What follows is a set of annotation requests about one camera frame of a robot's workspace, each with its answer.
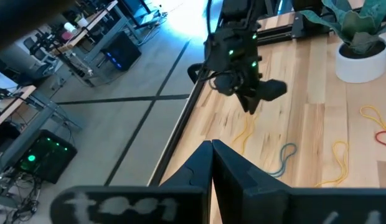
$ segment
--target red rubber band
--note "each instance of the red rubber band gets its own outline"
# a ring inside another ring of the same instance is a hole
[[[379,131],[379,132],[377,132],[377,133],[375,134],[374,138],[375,138],[376,141],[378,141],[379,143],[381,143],[381,144],[383,144],[384,146],[386,146],[386,143],[385,143],[385,142],[379,140],[379,135],[380,135],[380,134],[386,134],[386,131]]]

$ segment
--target office chair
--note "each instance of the office chair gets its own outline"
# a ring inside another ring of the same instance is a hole
[[[23,41],[23,44],[27,47],[27,49],[30,50],[35,45],[35,41],[31,37],[28,37],[26,40]],[[36,50],[32,56],[34,56],[40,62],[48,63],[51,66],[55,66],[57,63],[56,58],[51,57],[42,49]]]
[[[36,34],[35,35],[38,39],[41,38],[41,35],[40,34]],[[50,54],[48,54],[47,52],[43,51],[41,48],[39,49],[36,49],[33,53],[31,52],[31,49],[36,47],[35,46],[35,41],[31,38],[31,37],[28,37],[26,40],[23,41],[23,44],[24,46],[27,47],[27,49],[29,49],[30,51],[30,54],[35,57],[37,60],[39,60],[40,62],[43,62],[45,63],[44,65],[40,66],[36,73],[39,73],[39,74],[42,74],[42,76],[47,76],[47,75],[51,75],[51,71],[53,71],[53,74],[55,74],[55,69],[56,69],[56,66],[57,66],[57,63],[58,63],[58,60],[55,58],[55,57],[52,57]],[[56,80],[53,82],[53,84],[51,84],[51,89],[55,89],[54,88],[54,85],[55,83],[59,86],[59,87],[63,87],[63,84],[65,83],[65,80],[60,77],[60,76],[57,76],[56,77]]]

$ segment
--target floor tile line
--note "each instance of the floor tile line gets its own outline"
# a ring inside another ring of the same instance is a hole
[[[95,103],[116,103],[116,102],[131,102],[131,101],[152,101],[152,100],[185,100],[188,99],[189,94],[180,95],[163,95],[163,96],[135,96],[135,97],[121,97],[109,98],[99,100],[80,100],[80,101],[66,101],[59,102],[58,105],[82,105]]]
[[[160,96],[162,90],[163,90],[164,87],[166,86],[166,84],[167,84],[169,78],[171,77],[172,73],[174,72],[174,70],[175,70],[177,64],[178,64],[179,61],[181,60],[181,58],[182,58],[183,54],[185,53],[185,51],[186,51],[186,49],[187,49],[187,46],[189,46],[190,42],[191,42],[191,40],[188,40],[188,41],[185,43],[185,45],[183,46],[182,50],[179,52],[178,57],[175,59],[175,62],[173,63],[171,69],[169,70],[169,72],[168,72],[166,78],[165,78],[164,81],[162,82],[162,84],[161,84],[159,90],[157,91],[157,93],[156,93],[156,98],[158,98],[158,97]],[[136,138],[137,135],[139,134],[139,131],[140,131],[141,128],[143,127],[144,122],[145,122],[146,119],[148,118],[148,116],[149,116],[149,114],[150,114],[150,112],[151,112],[151,110],[152,110],[152,108],[153,108],[155,102],[157,101],[156,98],[150,103],[150,105],[149,105],[148,109],[146,110],[146,112],[144,113],[142,119],[139,121],[139,124],[137,125],[137,127],[135,128],[135,130],[134,130],[132,136],[130,137],[129,141],[127,142],[127,144],[126,144],[126,146],[125,146],[123,152],[121,153],[121,156],[118,158],[118,160],[117,160],[117,162],[116,162],[114,168],[111,170],[111,172],[110,172],[110,174],[109,174],[109,176],[108,176],[108,178],[107,178],[107,180],[106,180],[104,186],[109,186],[110,183],[111,183],[111,181],[113,180],[114,176],[116,175],[118,169],[120,168],[121,163],[124,161],[124,158],[125,158],[125,156],[126,156],[128,150],[129,150],[130,147],[132,146],[132,143],[134,142],[135,138]]]

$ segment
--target wooden table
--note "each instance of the wooden table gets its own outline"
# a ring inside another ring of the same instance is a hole
[[[108,14],[108,11],[112,10],[116,5],[118,1],[114,0],[109,5],[107,5],[107,10],[102,10],[100,12],[95,13],[94,15],[87,18],[87,21],[89,25],[87,26],[88,30],[93,29],[102,18],[104,18],[105,15]],[[59,47],[59,51],[64,53],[70,49],[72,49],[74,46],[76,46],[86,35],[88,34],[88,31],[86,29],[82,30],[81,28],[78,28],[78,34],[75,36],[71,41],[67,42],[63,46]],[[54,55],[58,55],[59,52],[56,49],[53,49],[51,52]]]
[[[362,4],[353,0],[352,5]],[[290,24],[293,18],[293,13],[269,18],[261,22],[262,29]],[[192,93],[199,89],[198,99],[192,95],[186,105],[188,108],[193,104],[193,110],[180,118],[187,123],[175,128],[150,184],[156,184],[157,171],[164,166],[161,182],[172,176],[203,140],[220,139],[268,172],[280,168],[279,152],[284,144],[297,144],[298,152],[278,179],[292,187],[314,187],[322,180],[340,176],[341,168],[333,156],[332,145],[341,140],[350,145],[349,174],[337,187],[386,187],[386,146],[374,139],[374,134],[382,128],[359,113],[361,106],[373,105],[386,122],[386,74],[363,84],[338,79],[335,54],[339,42],[337,36],[329,34],[259,47],[263,57],[259,70],[264,80],[283,80],[288,92],[272,102],[262,101],[253,116],[243,112],[236,96],[223,96],[208,84],[200,89],[197,84]],[[365,112],[376,116],[373,111]],[[246,132],[232,144],[244,130],[246,120]],[[181,128],[183,133],[178,136],[177,130]],[[243,149],[245,138],[248,139]],[[176,148],[171,157],[167,150],[175,139]],[[342,159],[344,146],[337,149]],[[165,157],[171,157],[169,163],[164,161]],[[210,220],[221,223],[214,191],[212,196]]]
[[[25,86],[19,90],[17,90],[15,93],[23,93],[20,98],[27,99],[34,91],[36,87],[33,85]],[[0,125],[8,118],[10,117],[15,110],[17,110],[21,104],[23,104],[22,99],[5,99],[0,101],[0,110],[2,111],[0,115]]]

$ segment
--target yellow rubber band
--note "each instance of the yellow rubber band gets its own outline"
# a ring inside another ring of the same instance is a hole
[[[255,121],[257,120],[257,117],[258,117],[258,115],[256,114],[256,115],[254,116],[254,119],[253,119],[253,128],[252,128],[252,130],[250,131],[250,134],[248,134],[248,136],[246,136],[246,138],[244,138],[244,140],[243,140],[243,144],[242,144],[243,151],[242,151],[242,153],[241,153],[240,155],[244,155],[244,152],[245,152],[245,145],[246,145],[246,143],[247,143],[247,140],[248,140],[248,138],[254,133],[254,130],[255,130]]]
[[[363,113],[363,109],[365,109],[365,108],[374,110],[375,113],[377,114],[377,116],[379,117],[379,120],[378,120],[377,118],[373,117],[373,116],[364,114],[364,113]],[[371,105],[366,105],[366,106],[361,107],[360,110],[359,110],[359,112],[360,112],[360,114],[361,114],[363,117],[369,118],[369,119],[375,121],[375,122],[376,122],[377,124],[379,124],[384,130],[386,130],[386,123],[385,123],[385,121],[382,119],[381,114],[380,114],[380,112],[378,111],[377,108],[375,108],[374,106],[371,106]]]
[[[344,144],[345,147],[346,147],[346,150],[344,151],[344,158],[343,158],[343,162],[341,162],[339,159],[338,159],[338,156],[337,156],[337,149],[336,149],[336,146],[338,144]],[[336,141],[333,145],[332,145],[332,153],[334,154],[334,157],[336,158],[338,164],[340,165],[341,167],[341,174],[338,178],[334,179],[334,180],[327,180],[327,181],[324,181],[324,182],[321,182],[321,183],[318,183],[315,185],[315,187],[320,187],[322,186],[323,184],[331,184],[331,183],[336,183],[335,186],[337,186],[338,184],[340,184],[342,181],[344,181],[347,177],[348,177],[348,173],[349,173],[349,165],[348,165],[348,157],[349,157],[349,145],[348,143],[346,143],[345,141]]]
[[[235,139],[233,139],[232,144],[231,144],[230,146],[233,147],[233,145],[235,144],[235,141],[236,141],[238,138],[240,138],[240,137],[244,134],[244,132],[245,132],[246,129],[247,129],[247,123],[248,123],[248,121],[247,121],[247,115],[245,115],[245,123],[244,123],[243,131],[241,131],[241,132],[235,137]]]

